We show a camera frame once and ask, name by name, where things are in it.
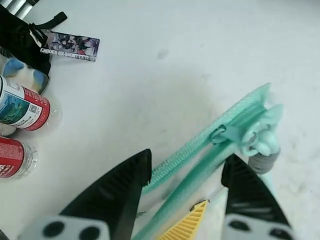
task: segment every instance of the zipper teeth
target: zipper teeth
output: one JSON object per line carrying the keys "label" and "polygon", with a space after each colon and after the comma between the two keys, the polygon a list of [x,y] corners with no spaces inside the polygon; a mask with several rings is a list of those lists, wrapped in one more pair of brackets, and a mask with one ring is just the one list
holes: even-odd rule
{"label": "zipper teeth", "polygon": [[145,195],[158,186],[166,182],[170,177],[176,174],[186,163],[190,161],[197,153],[199,153],[207,144],[209,144],[209,137],[211,133],[222,124],[234,123],[237,119],[243,119],[244,109],[253,111],[252,107],[264,100],[265,94],[270,88],[270,83],[267,83],[253,92],[249,93],[242,100],[227,110],[221,117],[219,117],[212,125],[207,127],[199,135],[187,142],[177,152],[167,158],[163,163],[152,170],[152,177],[150,183],[142,189],[142,194]]}

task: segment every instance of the yellow serrated edge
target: yellow serrated edge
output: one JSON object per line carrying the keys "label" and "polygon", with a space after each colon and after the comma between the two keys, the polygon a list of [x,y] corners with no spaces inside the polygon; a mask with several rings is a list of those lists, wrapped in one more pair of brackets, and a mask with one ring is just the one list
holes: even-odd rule
{"label": "yellow serrated edge", "polygon": [[196,204],[192,211],[157,240],[193,240],[204,217],[209,201]]}

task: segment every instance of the tag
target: tag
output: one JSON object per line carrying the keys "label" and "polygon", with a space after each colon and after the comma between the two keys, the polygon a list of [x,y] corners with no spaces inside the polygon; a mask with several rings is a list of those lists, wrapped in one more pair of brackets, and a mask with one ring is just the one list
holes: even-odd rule
{"label": "tag", "polygon": [[88,36],[50,31],[41,53],[96,61],[100,40]]}

